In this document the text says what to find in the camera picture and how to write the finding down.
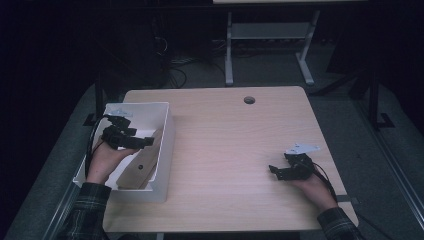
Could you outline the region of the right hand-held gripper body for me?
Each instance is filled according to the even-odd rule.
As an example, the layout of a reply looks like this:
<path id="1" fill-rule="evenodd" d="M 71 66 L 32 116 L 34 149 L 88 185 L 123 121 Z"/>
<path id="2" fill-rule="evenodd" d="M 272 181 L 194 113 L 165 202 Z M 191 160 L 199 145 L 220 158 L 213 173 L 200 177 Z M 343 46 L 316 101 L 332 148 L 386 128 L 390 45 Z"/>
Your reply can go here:
<path id="1" fill-rule="evenodd" d="M 285 153 L 295 155 L 295 164 L 286 170 L 286 181 L 291 180 L 306 180 L 315 170 L 312 159 L 308 156 L 309 152 L 318 151 L 320 149 L 317 145 L 295 143 Z"/>

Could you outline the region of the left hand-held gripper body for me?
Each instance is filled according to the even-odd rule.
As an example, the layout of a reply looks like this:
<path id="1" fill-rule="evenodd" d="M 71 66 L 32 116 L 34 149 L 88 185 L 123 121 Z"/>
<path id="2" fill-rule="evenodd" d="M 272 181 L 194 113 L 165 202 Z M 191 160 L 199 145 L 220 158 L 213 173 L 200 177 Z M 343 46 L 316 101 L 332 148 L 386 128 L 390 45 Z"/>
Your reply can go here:
<path id="1" fill-rule="evenodd" d="M 106 118 L 110 125 L 103 129 L 101 139 L 105 141 L 113 149 L 118 149 L 120 147 L 127 149 L 137 149 L 134 146 L 135 136 L 128 136 L 123 133 L 123 130 L 130 128 L 129 125 L 131 121 L 123 116 L 115 116 L 105 114 Z"/>

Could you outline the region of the beige slipper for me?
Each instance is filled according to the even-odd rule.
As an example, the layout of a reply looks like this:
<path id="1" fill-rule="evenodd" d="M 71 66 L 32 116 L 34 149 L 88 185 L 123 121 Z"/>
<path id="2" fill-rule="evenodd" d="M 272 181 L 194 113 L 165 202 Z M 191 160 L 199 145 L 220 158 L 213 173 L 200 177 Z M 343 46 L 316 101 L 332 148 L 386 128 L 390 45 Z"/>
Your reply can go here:
<path id="1" fill-rule="evenodd" d="M 153 144 L 151 146 L 146 146 L 143 150 L 145 156 L 154 157 L 159 153 L 161 141 L 162 141 L 163 130 L 157 129 L 152 137 L 154 138 Z"/>
<path id="2" fill-rule="evenodd" d="M 120 189 L 144 189 L 158 161 L 159 148 L 145 147 L 127 165 L 118 180 Z"/>

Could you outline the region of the white plastic bin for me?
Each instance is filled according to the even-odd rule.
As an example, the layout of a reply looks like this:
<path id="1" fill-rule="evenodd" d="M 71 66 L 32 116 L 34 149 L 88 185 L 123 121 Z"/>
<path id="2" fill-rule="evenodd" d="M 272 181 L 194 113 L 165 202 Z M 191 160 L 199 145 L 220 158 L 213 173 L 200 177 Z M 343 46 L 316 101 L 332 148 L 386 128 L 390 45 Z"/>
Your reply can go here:
<path id="1" fill-rule="evenodd" d="M 136 128 L 136 137 L 152 137 L 157 129 L 163 130 L 157 164 L 151 179 L 144 189 L 120 189 L 116 183 L 127 165 L 143 150 L 127 156 L 114 170 L 105 185 L 111 188 L 110 201 L 113 203 L 162 203 L 167 198 L 168 183 L 174 147 L 175 127 L 170 106 L 167 102 L 111 103 L 105 108 L 103 116 L 94 125 L 87 144 L 86 156 L 76 173 L 73 182 L 81 186 L 86 180 L 86 172 L 91 163 L 91 153 L 103 129 L 110 125 L 105 114 L 123 116 L 131 121 L 130 128 Z"/>

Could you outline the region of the person's left hand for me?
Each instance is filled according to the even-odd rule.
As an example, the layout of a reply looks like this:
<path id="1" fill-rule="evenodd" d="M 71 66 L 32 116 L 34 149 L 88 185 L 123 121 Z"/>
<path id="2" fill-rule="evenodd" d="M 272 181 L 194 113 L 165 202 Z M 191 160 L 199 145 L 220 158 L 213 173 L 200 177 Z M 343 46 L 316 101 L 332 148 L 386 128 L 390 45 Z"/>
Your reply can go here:
<path id="1" fill-rule="evenodd" d="M 92 160 L 86 177 L 88 183 L 104 185 L 110 174 L 127 157 L 138 152 L 138 149 L 115 150 L 107 143 L 99 140 L 95 145 Z"/>

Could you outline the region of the person's right hand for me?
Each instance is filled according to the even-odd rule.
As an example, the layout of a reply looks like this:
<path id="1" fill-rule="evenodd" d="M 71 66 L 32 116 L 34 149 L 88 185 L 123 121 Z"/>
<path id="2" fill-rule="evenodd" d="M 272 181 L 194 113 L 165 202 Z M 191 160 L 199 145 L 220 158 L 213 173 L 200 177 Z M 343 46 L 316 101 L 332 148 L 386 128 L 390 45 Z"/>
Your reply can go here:
<path id="1" fill-rule="evenodd" d="M 306 180 L 290 181 L 290 184 L 299 188 L 320 213 L 338 206 L 325 184 L 316 175 L 311 175 Z"/>

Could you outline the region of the grey tape strip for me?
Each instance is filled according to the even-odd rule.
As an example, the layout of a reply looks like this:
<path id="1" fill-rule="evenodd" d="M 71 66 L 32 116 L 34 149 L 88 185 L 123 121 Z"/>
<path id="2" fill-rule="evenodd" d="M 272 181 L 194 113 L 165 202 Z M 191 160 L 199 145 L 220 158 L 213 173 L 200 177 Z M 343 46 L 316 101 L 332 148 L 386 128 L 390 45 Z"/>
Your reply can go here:
<path id="1" fill-rule="evenodd" d="M 359 200 L 357 198 L 354 197 L 350 197 L 348 195 L 337 195 L 336 196 L 337 202 L 341 203 L 341 202 L 350 202 L 353 205 L 358 205 L 360 204 Z"/>

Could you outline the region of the grey metal stand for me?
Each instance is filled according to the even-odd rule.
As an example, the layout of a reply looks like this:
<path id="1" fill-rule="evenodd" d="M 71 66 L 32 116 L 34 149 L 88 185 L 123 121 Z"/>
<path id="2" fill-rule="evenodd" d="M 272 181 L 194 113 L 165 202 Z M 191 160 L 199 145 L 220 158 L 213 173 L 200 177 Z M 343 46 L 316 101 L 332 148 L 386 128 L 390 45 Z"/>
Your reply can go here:
<path id="1" fill-rule="evenodd" d="M 315 33 L 320 11 L 316 10 L 309 22 L 286 23 L 237 23 L 233 21 L 233 13 L 227 14 L 225 85 L 232 86 L 232 41 L 233 40 L 303 40 L 301 51 L 295 54 L 301 74 L 307 85 L 314 85 L 315 81 L 309 70 L 306 57 Z"/>

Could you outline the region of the black metal frame post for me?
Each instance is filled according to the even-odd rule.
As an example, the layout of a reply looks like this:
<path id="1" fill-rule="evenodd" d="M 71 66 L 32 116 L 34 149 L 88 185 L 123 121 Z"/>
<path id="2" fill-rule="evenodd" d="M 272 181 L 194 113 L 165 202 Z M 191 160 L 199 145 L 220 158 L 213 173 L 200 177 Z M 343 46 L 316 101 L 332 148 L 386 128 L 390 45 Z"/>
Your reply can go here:
<path id="1" fill-rule="evenodd" d="M 104 93 L 102 86 L 102 77 L 101 74 L 98 74 L 95 83 L 94 83 L 94 91 L 95 91 L 95 112 L 90 113 L 85 121 L 84 126 L 93 126 L 97 120 L 100 119 L 104 112 Z"/>
<path id="2" fill-rule="evenodd" d="M 369 98 L 368 120 L 375 131 L 381 128 L 394 128 L 395 125 L 386 113 L 380 113 L 379 106 L 379 79 L 375 65 L 369 67 Z"/>

